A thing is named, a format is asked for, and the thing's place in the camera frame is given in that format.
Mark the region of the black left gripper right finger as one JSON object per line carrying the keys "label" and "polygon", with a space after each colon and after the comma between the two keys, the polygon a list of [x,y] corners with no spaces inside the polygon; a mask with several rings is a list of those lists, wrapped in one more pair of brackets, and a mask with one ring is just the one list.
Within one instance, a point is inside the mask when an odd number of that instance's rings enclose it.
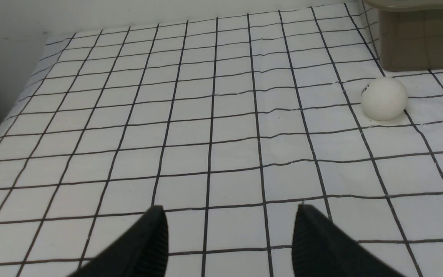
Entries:
{"label": "black left gripper right finger", "polygon": [[312,205],[300,204],[292,239],[296,277],[402,277]]}

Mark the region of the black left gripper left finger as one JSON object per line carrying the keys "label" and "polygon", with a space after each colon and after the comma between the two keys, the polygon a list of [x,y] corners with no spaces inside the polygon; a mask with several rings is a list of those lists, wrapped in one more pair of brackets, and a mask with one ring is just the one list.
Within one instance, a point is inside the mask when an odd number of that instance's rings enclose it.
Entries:
{"label": "black left gripper left finger", "polygon": [[164,277],[168,263],[168,222],[162,206],[150,207],[107,249],[72,277]]}

